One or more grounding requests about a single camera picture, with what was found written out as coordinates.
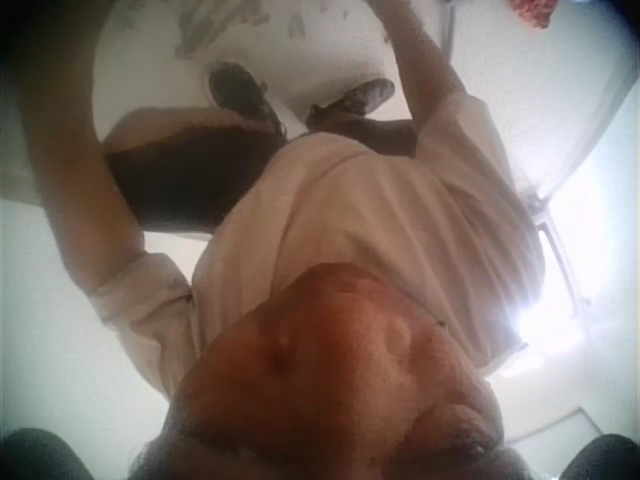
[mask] sneaker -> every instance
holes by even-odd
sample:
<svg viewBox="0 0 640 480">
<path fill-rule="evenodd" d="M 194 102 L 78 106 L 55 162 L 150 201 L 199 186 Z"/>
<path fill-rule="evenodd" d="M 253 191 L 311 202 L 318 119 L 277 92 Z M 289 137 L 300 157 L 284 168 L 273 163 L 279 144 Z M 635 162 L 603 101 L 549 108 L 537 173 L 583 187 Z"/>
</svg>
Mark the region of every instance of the sneaker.
<svg viewBox="0 0 640 480">
<path fill-rule="evenodd" d="M 247 120 L 272 122 L 276 131 L 282 132 L 276 112 L 264 98 L 264 87 L 258 85 L 242 65 L 233 62 L 216 64 L 209 73 L 208 85 L 219 107 L 236 112 Z"/>
<path fill-rule="evenodd" d="M 364 117 L 393 97 L 395 91 L 395 85 L 387 78 L 377 78 L 358 85 L 326 107 L 312 105 L 306 121 L 307 127 L 312 128 L 336 113 Z"/>
</svg>

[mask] man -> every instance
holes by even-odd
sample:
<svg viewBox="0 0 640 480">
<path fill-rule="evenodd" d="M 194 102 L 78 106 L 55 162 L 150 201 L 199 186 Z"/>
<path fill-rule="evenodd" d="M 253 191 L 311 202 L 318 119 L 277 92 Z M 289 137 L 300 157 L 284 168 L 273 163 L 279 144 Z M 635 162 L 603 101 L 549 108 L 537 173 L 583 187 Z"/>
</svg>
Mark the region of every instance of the man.
<svg viewBox="0 0 640 480">
<path fill-rule="evenodd" d="M 171 402 L 132 478 L 526 478 L 480 372 L 521 347 L 536 230 L 486 106 L 409 0 L 368 3 L 410 122 L 364 118 L 392 93 L 378 80 L 314 108 L 313 133 L 286 144 L 253 79 L 222 64 L 210 86 L 227 110 L 133 114 L 102 146 L 97 33 L 58 40 L 46 82 L 19 75 L 71 278 Z M 67 31 L 97 27 L 106 4 Z M 141 224 L 217 226 L 192 285 L 144 251 Z"/>
</svg>

